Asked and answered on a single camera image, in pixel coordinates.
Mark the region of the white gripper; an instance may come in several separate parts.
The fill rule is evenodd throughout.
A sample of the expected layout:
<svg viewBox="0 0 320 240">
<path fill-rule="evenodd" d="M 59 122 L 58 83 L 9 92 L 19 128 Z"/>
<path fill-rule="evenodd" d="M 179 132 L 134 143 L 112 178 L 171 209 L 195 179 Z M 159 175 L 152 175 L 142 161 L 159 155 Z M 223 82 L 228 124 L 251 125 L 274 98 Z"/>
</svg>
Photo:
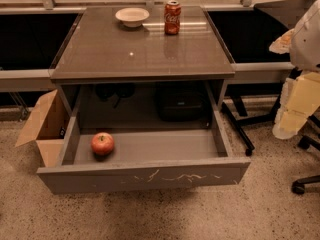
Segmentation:
<svg viewBox="0 0 320 240">
<path fill-rule="evenodd" d="M 291 63 L 302 70 L 320 71 L 320 0 L 315 1 L 295 25 L 269 46 L 269 51 L 290 51 Z M 273 135 L 290 139 L 320 107 L 320 74 L 308 72 L 296 79 L 287 78 L 280 96 Z"/>
</svg>

